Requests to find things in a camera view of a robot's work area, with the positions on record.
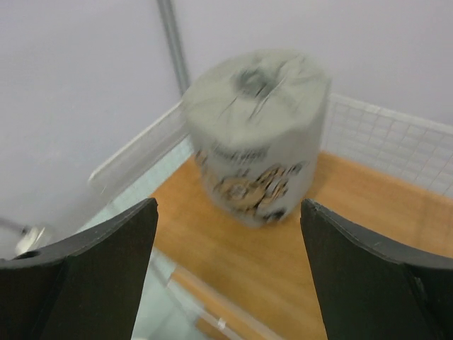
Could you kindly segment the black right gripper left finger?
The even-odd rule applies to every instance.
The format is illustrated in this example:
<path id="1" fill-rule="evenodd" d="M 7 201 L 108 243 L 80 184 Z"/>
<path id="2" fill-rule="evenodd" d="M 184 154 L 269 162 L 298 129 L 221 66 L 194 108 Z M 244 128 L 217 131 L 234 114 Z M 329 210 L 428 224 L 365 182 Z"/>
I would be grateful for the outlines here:
<path id="1" fill-rule="evenodd" d="M 1 262 L 2 339 L 130 339 L 158 222 L 147 198 Z"/>

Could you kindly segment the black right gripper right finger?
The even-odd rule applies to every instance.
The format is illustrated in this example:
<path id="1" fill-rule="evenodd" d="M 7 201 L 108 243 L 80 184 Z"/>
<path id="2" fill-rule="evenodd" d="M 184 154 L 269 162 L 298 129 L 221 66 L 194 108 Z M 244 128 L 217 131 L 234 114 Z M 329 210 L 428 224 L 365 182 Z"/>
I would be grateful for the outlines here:
<path id="1" fill-rule="evenodd" d="M 312 199 L 301 230 L 329 339 L 451 339 L 452 259 L 394 241 Z"/>

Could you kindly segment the grey paper roll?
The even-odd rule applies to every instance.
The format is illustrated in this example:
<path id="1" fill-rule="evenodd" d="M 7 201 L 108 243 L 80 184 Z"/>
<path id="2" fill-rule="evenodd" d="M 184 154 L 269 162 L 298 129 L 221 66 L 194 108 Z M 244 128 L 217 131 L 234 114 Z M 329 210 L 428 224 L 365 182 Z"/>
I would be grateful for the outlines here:
<path id="1" fill-rule="evenodd" d="M 196 79 L 181 108 L 211 199 L 250 227 L 287 217 L 312 185 L 330 92 L 296 50 L 249 52 Z"/>

